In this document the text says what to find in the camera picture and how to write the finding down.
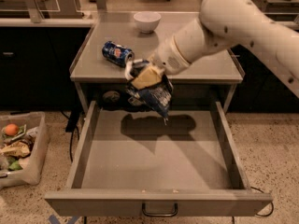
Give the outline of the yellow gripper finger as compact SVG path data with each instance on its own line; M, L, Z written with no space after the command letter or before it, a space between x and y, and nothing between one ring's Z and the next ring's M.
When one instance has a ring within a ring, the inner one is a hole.
M130 81L131 85L137 89L153 86L162 81L164 70L155 65L147 65L142 68L132 68L130 74L133 79Z

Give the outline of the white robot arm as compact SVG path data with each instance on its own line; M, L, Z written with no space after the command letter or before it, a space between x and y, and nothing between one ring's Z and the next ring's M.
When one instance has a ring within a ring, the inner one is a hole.
M267 18L251 0L202 0L199 16L161 43L139 73L133 73L133 61L126 64L125 78L141 90L235 45L248 49L299 95L299 34Z

